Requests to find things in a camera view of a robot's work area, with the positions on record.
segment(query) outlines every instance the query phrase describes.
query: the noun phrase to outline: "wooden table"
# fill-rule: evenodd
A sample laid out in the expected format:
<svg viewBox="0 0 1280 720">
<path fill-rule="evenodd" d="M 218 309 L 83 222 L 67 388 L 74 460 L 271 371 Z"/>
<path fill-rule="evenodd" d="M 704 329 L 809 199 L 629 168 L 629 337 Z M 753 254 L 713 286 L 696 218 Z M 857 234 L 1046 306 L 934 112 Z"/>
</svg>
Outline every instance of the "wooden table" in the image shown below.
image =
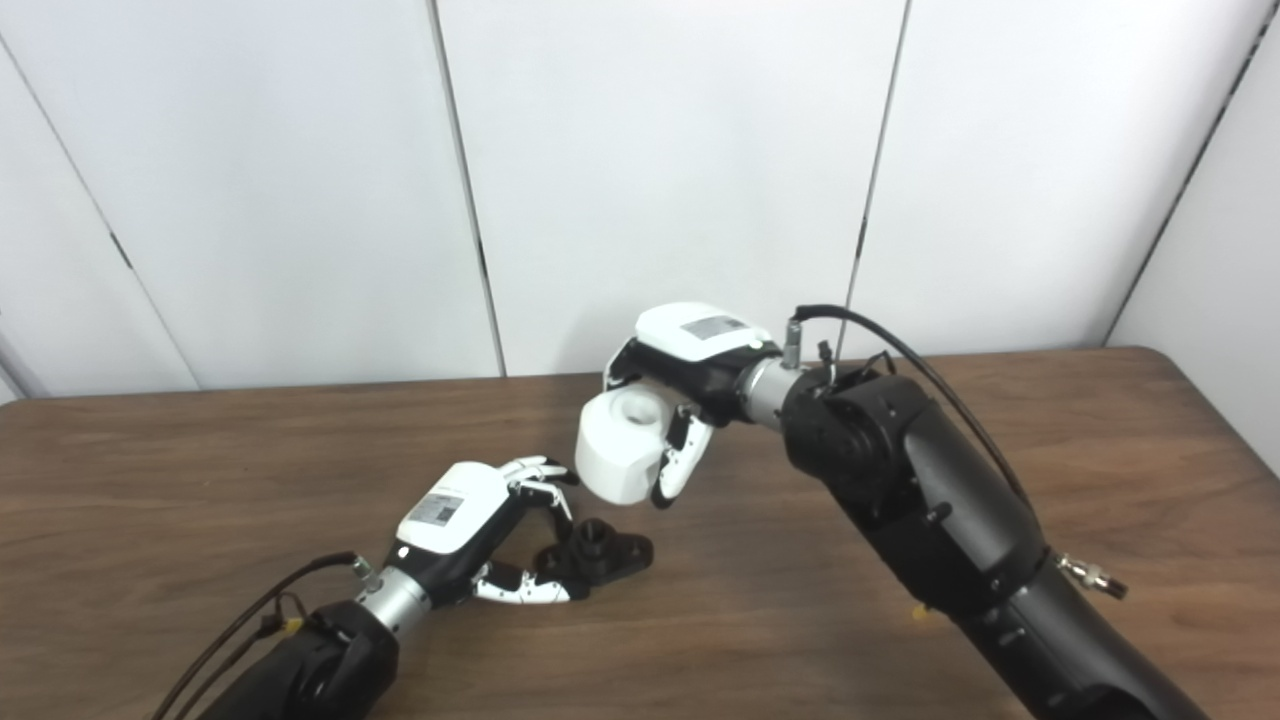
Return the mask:
<svg viewBox="0 0 1280 720">
<path fill-rule="evenodd" d="M 1217 719 L 1280 716 L 1280 484 L 1143 350 L 940 359 L 1100 610 Z M 573 455 L 598 375 L 22 401 L 0 409 L 0 717 L 136 720 L 276 578 L 380 559 L 456 460 Z M 431 616 L 375 717 L 1024 717 L 780 439 L 721 433 L 668 511 L 580 516 L 657 562 L 589 601 Z M 541 516 L 500 557 L 548 544 Z M 340 571 L 312 603 L 355 592 Z"/>
</svg>

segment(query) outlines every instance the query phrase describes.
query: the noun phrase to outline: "white wall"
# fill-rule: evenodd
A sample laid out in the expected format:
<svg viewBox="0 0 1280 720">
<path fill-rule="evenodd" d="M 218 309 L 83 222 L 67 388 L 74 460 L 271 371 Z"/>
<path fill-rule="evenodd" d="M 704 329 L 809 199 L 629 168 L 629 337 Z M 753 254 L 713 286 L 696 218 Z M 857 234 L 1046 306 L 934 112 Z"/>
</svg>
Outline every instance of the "white wall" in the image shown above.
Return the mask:
<svg viewBox="0 0 1280 720">
<path fill-rule="evenodd" d="M 493 375 L 422 0 L 0 3 L 201 387 Z"/>
<path fill-rule="evenodd" d="M 0 3 L 105 218 L 19 94 L 61 167 L 10 191 L 0 356 L 55 395 L 492 375 L 492 320 L 515 374 L 596 370 L 652 305 L 780 331 L 851 281 L 925 352 L 1097 345 L 1270 4 L 439 0 L 490 315 L 430 3 Z"/>
<path fill-rule="evenodd" d="M 1101 343 L 1270 6 L 913 3 L 852 307 L 925 352 Z"/>
<path fill-rule="evenodd" d="M 0 356 L 36 396 L 196 388 L 3 50 Z"/>
<path fill-rule="evenodd" d="M 673 300 L 844 302 L 901 0 L 440 15 L 511 373 L 598 370 Z"/>
<path fill-rule="evenodd" d="M 1280 471 L 1280 35 L 1263 40 L 1110 345 L 1165 352 Z"/>
</svg>

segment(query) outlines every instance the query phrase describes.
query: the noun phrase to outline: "robotic arm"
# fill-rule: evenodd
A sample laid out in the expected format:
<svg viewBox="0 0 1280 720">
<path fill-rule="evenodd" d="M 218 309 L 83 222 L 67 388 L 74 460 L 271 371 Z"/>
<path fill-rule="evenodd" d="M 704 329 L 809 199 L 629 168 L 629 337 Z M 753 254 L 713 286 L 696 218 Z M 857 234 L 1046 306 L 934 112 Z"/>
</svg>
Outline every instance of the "robotic arm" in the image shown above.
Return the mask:
<svg viewBox="0 0 1280 720">
<path fill-rule="evenodd" d="M 285 628 L 279 618 L 264 619 L 264 638 L 285 630 L 261 660 L 242 673 L 198 717 L 202 720 L 358 720 L 396 679 L 399 646 L 426 615 L 471 597 L 515 605 L 545 605 L 582 600 L 602 585 L 648 568 L 653 544 L 639 536 L 618 534 L 596 519 L 573 525 L 561 488 L 550 480 L 577 483 L 566 468 L 547 457 L 522 457 L 492 468 L 458 462 L 404 515 L 387 553 L 384 568 L 353 553 L 348 560 L 364 582 L 364 592 L 320 607 Z M 493 561 L 502 544 L 530 509 L 545 507 L 558 543 L 543 550 L 534 570 Z M 311 566 L 334 562 L 312 562 Z M 252 616 L 283 587 L 273 588 Z M 160 720 L 178 693 L 220 641 L 183 675 L 152 720 Z M 248 650 L 232 652 L 179 710 L 182 720 L 221 670 Z"/>
<path fill-rule="evenodd" d="M 823 366 L 800 365 L 801 323 L 815 316 L 878 332 L 954 398 L 901 341 L 844 307 L 801 306 L 781 348 L 708 305 L 655 307 L 604 374 L 605 389 L 649 378 L 687 398 L 672 418 L 654 505 L 667 507 L 681 492 L 713 428 L 764 425 L 782 436 L 792 465 L 826 484 L 906 589 L 946 614 L 1037 719 L 1206 719 L 1071 583 L 1117 598 L 1126 588 L 1051 548 L 1011 470 L 996 473 L 919 384 L 870 365 L 840 373 L 827 348 Z"/>
</svg>

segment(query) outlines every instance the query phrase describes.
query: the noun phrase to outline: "cable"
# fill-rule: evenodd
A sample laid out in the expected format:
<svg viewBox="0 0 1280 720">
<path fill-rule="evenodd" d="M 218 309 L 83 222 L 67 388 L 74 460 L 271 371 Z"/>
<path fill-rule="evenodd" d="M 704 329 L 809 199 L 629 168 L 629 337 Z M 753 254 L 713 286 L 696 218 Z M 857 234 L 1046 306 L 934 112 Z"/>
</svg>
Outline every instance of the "cable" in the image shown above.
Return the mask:
<svg viewBox="0 0 1280 720">
<path fill-rule="evenodd" d="M 232 635 L 234 635 L 241 628 L 243 628 L 244 623 L 248 623 L 250 619 L 252 619 L 253 615 L 259 610 L 261 610 L 264 605 L 275 600 L 276 596 L 284 592 L 285 588 L 296 583 L 300 578 L 310 575 L 311 573 L 315 573 L 316 570 L 323 570 L 325 568 L 333 568 L 335 565 L 351 565 L 356 561 L 357 557 L 360 556 L 351 551 L 335 552 L 333 555 L 324 555 L 321 557 L 316 557 L 311 562 L 307 562 L 302 568 L 298 568 L 297 570 L 289 573 L 280 582 L 271 585 L 271 589 L 266 591 L 266 593 L 262 597 L 253 601 L 253 605 L 250 605 L 248 609 L 244 610 L 244 612 L 241 612 L 239 618 L 233 620 L 232 624 L 228 625 L 227 629 L 223 630 L 221 634 L 218 635 L 218 638 L 215 638 L 214 642 L 210 643 L 207 648 L 205 648 L 205 652 L 201 652 L 200 657 L 197 657 L 196 661 L 192 662 L 189 667 L 187 667 L 187 671 L 183 673 L 180 678 L 178 678 L 178 682 L 174 683 L 173 688 L 169 691 L 169 694 L 166 694 L 164 701 L 160 702 L 160 707 L 157 707 L 156 711 L 151 715 L 151 720 L 161 720 L 161 717 L 164 717 L 165 714 L 169 712 L 169 708 L 173 707 L 173 703 L 178 700 L 178 696 L 182 694 L 182 691 L 184 691 L 187 685 L 191 684 L 191 680 L 196 676 L 196 673 L 200 673 L 200 669 L 204 667 L 206 662 L 209 662 L 209 659 L 212 657 L 214 653 L 218 652 L 224 644 L 227 644 L 227 641 L 229 641 Z"/>
<path fill-rule="evenodd" d="M 307 616 L 307 606 L 302 605 L 302 598 L 298 597 L 298 593 L 296 593 L 296 592 L 288 592 L 288 591 L 282 592 L 280 594 L 275 596 L 275 614 L 276 614 L 276 616 L 279 616 L 282 619 L 284 618 L 284 607 L 280 605 L 280 602 L 284 598 L 289 598 L 289 600 L 293 601 L 293 609 L 298 611 L 298 618 L 306 618 Z"/>
<path fill-rule="evenodd" d="M 274 623 L 268 624 L 266 620 L 269 619 L 274 620 Z M 187 698 L 187 702 L 184 702 L 182 705 L 182 708 L 178 710 L 178 715 L 174 716 L 174 720 L 183 720 L 183 717 L 186 717 L 187 714 L 191 712 L 193 707 L 196 707 L 196 703 L 200 702 L 200 698 L 204 697 L 206 692 L 209 692 L 209 688 L 214 687 L 214 683 L 216 683 L 219 678 L 227 674 L 227 671 L 230 670 L 233 665 L 236 665 L 237 662 L 239 662 L 242 657 L 244 657 L 244 653 L 248 652 L 248 648 L 253 647 L 253 643 L 274 635 L 280 630 L 280 628 L 284 624 L 283 618 L 280 615 L 264 616 L 262 620 L 264 620 L 262 626 L 259 628 L 252 635 L 241 641 L 241 643 L 236 646 L 236 650 L 233 650 L 227 657 L 224 657 L 223 661 L 218 664 L 218 667 L 214 667 L 214 671 L 210 673 L 207 678 L 205 678 L 205 682 L 200 683 L 200 687 L 197 687 L 196 691 L 191 693 L 191 697 Z"/>
<path fill-rule="evenodd" d="M 942 379 L 942 375 L 940 375 L 937 370 L 934 370 L 928 363 L 924 361 L 923 357 L 920 357 L 914 350 L 911 350 L 910 346 L 899 340 L 897 336 L 895 336 L 893 333 L 881 327 L 879 323 L 876 323 L 874 320 L 864 315 L 859 315 L 858 313 L 854 313 L 847 307 L 841 307 L 840 305 L 800 305 L 796 307 L 795 315 L 791 316 L 792 320 L 801 323 L 813 318 L 835 318 L 837 320 L 847 320 L 856 325 L 861 325 L 863 328 L 870 331 L 873 334 L 876 334 L 884 342 L 893 346 L 893 350 L 901 352 L 902 357 L 906 357 L 906 360 L 911 363 L 911 365 L 914 365 L 915 369 L 919 370 L 922 375 L 924 375 L 931 383 L 933 383 L 933 387 L 938 388 L 938 392 L 941 392 L 942 396 L 947 398 L 947 402 L 950 402 L 951 406 L 956 409 L 956 413 L 960 414 L 960 418 L 964 420 L 965 425 L 968 425 L 969 429 L 973 430 L 973 434 L 978 438 L 978 442 L 980 442 L 983 448 L 987 450 L 987 454 L 991 456 L 991 460 L 996 464 L 996 468 L 998 468 L 1000 473 L 1005 477 L 1005 482 L 1009 483 L 1009 489 L 1011 489 L 1014 495 L 1018 496 L 1018 498 L 1021 500 L 1024 505 L 1027 505 L 1027 509 L 1032 511 L 1033 516 L 1036 515 L 1034 509 L 1032 509 L 1032 501 L 1029 497 L 1027 497 L 1027 491 L 1023 488 L 1023 483 L 1018 479 L 1018 474 L 1014 473 L 1012 465 L 1010 465 L 1009 460 L 1005 459 L 1005 454 L 1001 452 L 1000 447 L 996 446 L 996 441 L 991 439 L 991 436 L 987 434 L 986 428 L 982 427 L 982 423 L 978 421 L 978 418 L 975 418 L 973 411 L 969 410 L 969 406 L 965 405 L 963 400 L 960 400 L 960 396 L 956 395 L 956 391 L 951 389 L 951 386 L 947 384 L 945 379 Z"/>
<path fill-rule="evenodd" d="M 868 357 L 867 361 L 863 363 L 863 366 L 858 369 L 858 373 L 856 373 L 858 374 L 858 379 L 865 378 L 867 373 L 869 373 L 872 370 L 872 368 L 874 368 L 876 364 L 879 363 L 881 360 L 884 361 L 884 366 L 888 369 L 888 374 L 891 374 L 891 375 L 896 375 L 897 374 L 897 365 L 893 364 L 893 356 L 888 354 L 888 350 L 881 350 L 876 355 L 872 355 L 870 357 Z"/>
</svg>

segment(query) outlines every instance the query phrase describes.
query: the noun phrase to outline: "white label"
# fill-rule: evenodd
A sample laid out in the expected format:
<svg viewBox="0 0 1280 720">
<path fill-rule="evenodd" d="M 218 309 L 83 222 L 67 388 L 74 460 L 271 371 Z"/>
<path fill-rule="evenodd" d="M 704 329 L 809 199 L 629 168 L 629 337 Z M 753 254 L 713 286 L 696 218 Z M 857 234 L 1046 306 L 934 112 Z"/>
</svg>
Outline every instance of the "white label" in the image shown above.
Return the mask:
<svg viewBox="0 0 1280 720">
<path fill-rule="evenodd" d="M 461 497 L 430 493 L 410 510 L 408 519 L 443 528 L 449 524 L 458 507 L 462 507 Z"/>
<path fill-rule="evenodd" d="M 713 315 L 710 318 L 694 320 L 692 323 L 685 323 L 684 325 L 680 325 L 680 329 L 687 332 L 698 340 L 710 340 L 718 334 L 731 333 L 749 327 L 750 325 L 742 320 L 730 318 L 728 315 Z"/>
</svg>

